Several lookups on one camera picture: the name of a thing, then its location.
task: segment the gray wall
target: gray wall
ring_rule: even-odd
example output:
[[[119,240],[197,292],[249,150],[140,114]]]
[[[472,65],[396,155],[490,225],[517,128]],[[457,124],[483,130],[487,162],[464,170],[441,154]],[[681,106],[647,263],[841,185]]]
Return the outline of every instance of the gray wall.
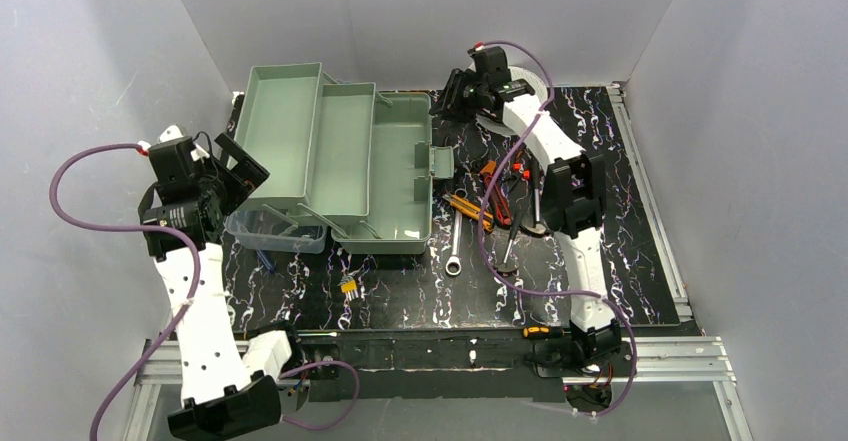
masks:
[[[139,235],[62,223],[53,172],[84,148],[220,130],[230,94],[180,0],[0,0],[0,439],[87,439],[108,389],[167,311]],[[91,159],[60,191],[74,215],[137,223],[152,182],[132,152]],[[123,434],[130,391],[100,439]]]
[[[670,0],[183,0],[233,89],[251,66],[322,61],[382,89],[441,88],[477,41],[524,43],[558,84],[626,79]],[[515,64],[524,64],[517,54]]]
[[[844,439],[848,0],[673,0],[627,86],[697,319],[759,439]]]

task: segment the open toolbox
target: open toolbox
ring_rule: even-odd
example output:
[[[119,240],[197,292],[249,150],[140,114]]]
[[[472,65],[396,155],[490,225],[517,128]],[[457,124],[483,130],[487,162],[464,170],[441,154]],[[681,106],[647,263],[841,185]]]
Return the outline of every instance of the open toolbox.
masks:
[[[253,68],[235,140],[270,176],[227,231],[255,249],[314,252],[331,229],[353,254],[423,253],[433,179],[454,171],[429,109],[423,93],[338,84],[321,63]]]

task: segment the green tray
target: green tray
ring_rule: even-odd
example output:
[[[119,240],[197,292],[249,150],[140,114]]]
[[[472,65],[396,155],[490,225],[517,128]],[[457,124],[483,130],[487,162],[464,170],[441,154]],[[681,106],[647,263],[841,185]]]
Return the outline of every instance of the green tray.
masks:
[[[325,84],[321,63],[250,71],[235,141],[270,173],[239,209],[279,210],[310,202],[315,143]]]
[[[433,179],[453,175],[453,151],[431,147],[428,95],[380,94],[391,103],[374,106],[371,210],[343,233],[333,229],[333,239],[352,254],[421,254],[432,228]]]
[[[374,83],[324,86],[311,200],[308,209],[289,212],[298,224],[347,225],[368,217],[376,92]]]

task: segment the wrench head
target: wrench head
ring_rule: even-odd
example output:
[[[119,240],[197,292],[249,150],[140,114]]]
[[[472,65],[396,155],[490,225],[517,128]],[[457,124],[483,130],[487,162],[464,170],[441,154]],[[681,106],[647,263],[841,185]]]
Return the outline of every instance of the wrench head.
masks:
[[[462,272],[462,263],[459,262],[459,257],[451,256],[448,258],[448,262],[445,263],[445,273],[448,276],[459,276],[459,273]]]

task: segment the marble pattern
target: marble pattern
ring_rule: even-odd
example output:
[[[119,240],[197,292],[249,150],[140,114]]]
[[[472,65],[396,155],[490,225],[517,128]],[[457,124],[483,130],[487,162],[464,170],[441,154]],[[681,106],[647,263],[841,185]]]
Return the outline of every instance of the marble pattern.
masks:
[[[552,106],[554,119],[590,153],[607,163],[608,202],[603,256],[610,296],[634,324],[677,324],[673,299],[648,225],[630,161],[604,88],[560,88]],[[228,129],[234,128],[234,122]],[[568,320],[568,300],[516,296],[494,281],[483,267],[472,236],[472,221],[462,230],[462,273],[444,274],[450,254],[453,209],[445,192],[464,188],[481,197],[481,160],[506,154],[516,138],[435,119],[433,141],[456,148],[457,172],[434,186],[433,234],[421,256],[351,255],[328,241],[322,254],[269,253],[270,273],[256,253],[224,235],[226,289],[232,293],[233,328],[251,329],[277,321],[294,321],[298,329],[414,329],[559,325]],[[529,207],[527,183],[517,181],[510,193],[513,211]],[[507,231],[496,228],[485,238],[498,258]],[[513,281],[531,289],[568,288],[562,252],[553,238],[519,234],[513,251],[519,270]],[[345,300],[339,285],[353,277],[359,299]]]

